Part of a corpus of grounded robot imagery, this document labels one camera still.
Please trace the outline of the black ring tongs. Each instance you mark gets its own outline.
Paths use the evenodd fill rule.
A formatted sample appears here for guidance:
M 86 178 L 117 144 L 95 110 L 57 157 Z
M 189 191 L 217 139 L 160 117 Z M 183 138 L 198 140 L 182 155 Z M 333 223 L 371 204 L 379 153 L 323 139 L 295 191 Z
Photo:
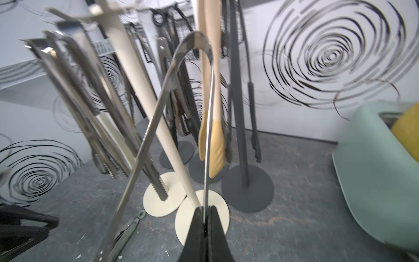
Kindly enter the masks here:
M 186 22 L 190 32 L 193 31 L 187 17 L 177 4 L 166 8 L 152 9 L 152 22 L 157 30 L 158 63 L 165 79 L 172 61 L 172 56 L 180 43 L 174 12 Z M 179 65 L 179 72 L 169 79 L 172 85 L 166 106 L 165 117 L 174 143 L 178 144 L 178 135 L 192 135 L 198 139 L 200 119 L 194 99 L 191 80 L 185 63 Z

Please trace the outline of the slim steel tweezers tongs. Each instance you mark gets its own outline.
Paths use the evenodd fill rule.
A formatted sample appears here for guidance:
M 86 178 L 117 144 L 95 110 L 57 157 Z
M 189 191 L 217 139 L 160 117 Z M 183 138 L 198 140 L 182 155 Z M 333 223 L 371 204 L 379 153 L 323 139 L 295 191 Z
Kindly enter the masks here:
M 181 42 L 181 44 L 179 44 L 178 48 L 175 51 L 175 54 L 170 64 L 170 68 L 163 82 L 161 95 L 158 98 L 157 103 L 156 103 L 155 112 L 153 116 L 149 118 L 149 125 L 146 130 L 144 141 L 141 144 L 141 147 L 137 154 L 134 167 L 131 173 L 131 177 L 128 180 L 128 184 L 115 210 L 111 223 L 108 226 L 108 229 L 101 243 L 101 246 L 98 252 L 96 253 L 95 258 L 93 258 L 94 262 L 106 262 L 108 260 L 108 257 L 111 251 L 112 242 L 113 242 L 113 236 L 117 232 L 118 224 L 129 202 L 129 199 L 135 187 L 140 171 L 145 164 L 145 160 L 146 160 L 149 148 L 151 147 L 154 136 L 156 134 L 156 131 L 160 129 L 160 120 L 163 116 L 163 109 L 166 105 L 166 102 L 169 98 L 169 94 L 171 92 L 169 81 L 171 78 L 173 78 L 173 76 L 177 74 L 179 65 L 180 63 L 183 62 L 183 59 L 186 53 L 194 49 L 202 50 L 202 52 L 206 54 L 210 62 L 211 89 L 210 89 L 210 96 L 209 96 L 208 116 L 212 117 L 213 115 L 213 103 L 214 103 L 215 83 L 216 83 L 215 71 L 214 71 L 214 66 L 213 66 L 213 50 L 212 50 L 211 42 L 208 39 L 208 36 L 206 36 L 204 33 L 200 31 L 194 31 L 184 38 L 184 40 Z

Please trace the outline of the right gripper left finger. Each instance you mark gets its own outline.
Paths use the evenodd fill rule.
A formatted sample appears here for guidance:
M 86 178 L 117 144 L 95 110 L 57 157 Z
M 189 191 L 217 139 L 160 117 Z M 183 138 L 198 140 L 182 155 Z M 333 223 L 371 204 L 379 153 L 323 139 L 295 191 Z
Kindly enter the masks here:
M 205 260 L 204 240 L 203 211 L 201 207 L 197 207 L 178 262 L 203 262 Z

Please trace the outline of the green tongs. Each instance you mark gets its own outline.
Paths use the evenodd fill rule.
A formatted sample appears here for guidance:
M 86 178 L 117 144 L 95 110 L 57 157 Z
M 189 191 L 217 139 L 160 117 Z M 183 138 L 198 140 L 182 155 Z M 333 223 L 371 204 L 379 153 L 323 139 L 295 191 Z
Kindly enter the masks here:
M 139 222 L 146 216 L 144 209 L 140 210 L 136 217 L 130 219 L 117 232 L 112 244 L 112 249 L 108 257 L 108 262 L 115 262 L 122 252 L 123 248 L 132 237 Z

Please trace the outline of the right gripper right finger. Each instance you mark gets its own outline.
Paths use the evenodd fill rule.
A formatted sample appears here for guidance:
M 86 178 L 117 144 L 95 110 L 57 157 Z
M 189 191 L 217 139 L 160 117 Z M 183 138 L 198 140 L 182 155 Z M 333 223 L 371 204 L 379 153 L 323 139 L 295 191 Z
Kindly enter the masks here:
M 225 237 L 218 210 L 215 206 L 208 208 L 207 218 L 207 261 L 234 262 Z

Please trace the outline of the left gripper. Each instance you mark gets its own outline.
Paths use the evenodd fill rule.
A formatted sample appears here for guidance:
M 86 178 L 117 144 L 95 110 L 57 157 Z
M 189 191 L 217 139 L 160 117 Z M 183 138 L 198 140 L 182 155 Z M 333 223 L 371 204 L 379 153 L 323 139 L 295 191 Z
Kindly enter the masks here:
M 9 262 L 46 240 L 58 225 L 58 217 L 1 204 L 1 261 Z

